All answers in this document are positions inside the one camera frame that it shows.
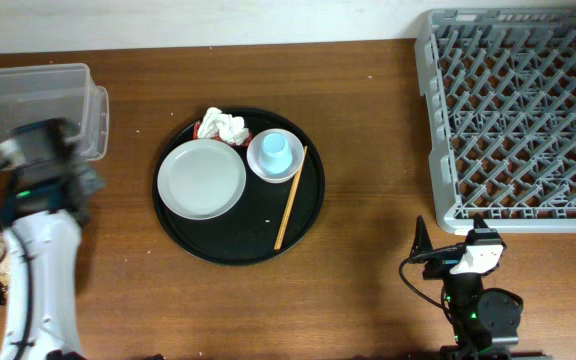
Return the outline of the white tissue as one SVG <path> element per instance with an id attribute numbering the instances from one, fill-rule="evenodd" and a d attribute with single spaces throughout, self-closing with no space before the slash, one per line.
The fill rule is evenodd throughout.
<path id="1" fill-rule="evenodd" d="M 199 139 L 210 139 L 219 135 L 223 140 L 241 144 L 249 135 L 243 117 L 224 113 L 221 109 L 210 107 L 207 109 L 199 128 Z"/>

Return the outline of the grey plate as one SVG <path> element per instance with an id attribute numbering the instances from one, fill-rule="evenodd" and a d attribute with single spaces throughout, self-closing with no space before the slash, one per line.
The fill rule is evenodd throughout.
<path id="1" fill-rule="evenodd" d="M 156 175 L 156 190 L 174 214 L 208 220 L 239 201 L 246 180 L 243 160 L 231 146 L 198 139 L 175 147 L 164 157 Z"/>

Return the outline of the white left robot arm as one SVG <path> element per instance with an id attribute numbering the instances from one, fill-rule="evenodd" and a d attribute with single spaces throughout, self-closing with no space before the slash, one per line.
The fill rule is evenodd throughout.
<path id="1" fill-rule="evenodd" d="M 0 143 L 12 174 L 0 210 L 10 266 L 2 359 L 81 359 L 75 272 L 89 198 L 104 182 L 71 121 L 20 126 Z"/>

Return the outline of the red snack wrapper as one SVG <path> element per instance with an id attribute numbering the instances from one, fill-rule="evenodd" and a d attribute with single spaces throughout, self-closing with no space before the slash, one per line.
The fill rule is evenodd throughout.
<path id="1" fill-rule="evenodd" d="M 198 120 L 197 122 L 194 123 L 194 126 L 193 126 L 193 137 L 192 137 L 193 140 L 197 140 L 197 139 L 200 138 L 199 135 L 198 135 L 198 133 L 199 133 L 199 128 L 200 128 L 201 124 L 202 124 L 202 121 L 201 121 L 201 120 Z M 215 136 L 213 136 L 213 137 L 211 137 L 210 139 L 216 140 L 216 141 L 219 141 L 219 142 L 222 142 L 222 143 L 226 143 L 226 144 L 228 144 L 228 145 L 230 145 L 230 146 L 233 146 L 233 147 L 234 147 L 234 146 L 247 147 L 247 146 L 249 146 L 250 142 L 252 141 L 253 135 L 254 135 L 254 134 L 253 134 L 252 132 L 249 132 L 248 137 L 247 137 L 241 144 L 238 144 L 238 145 L 237 145 L 236 143 L 234 143 L 234 142 L 228 142 L 228 141 L 223 140 L 218 134 L 215 135 Z"/>

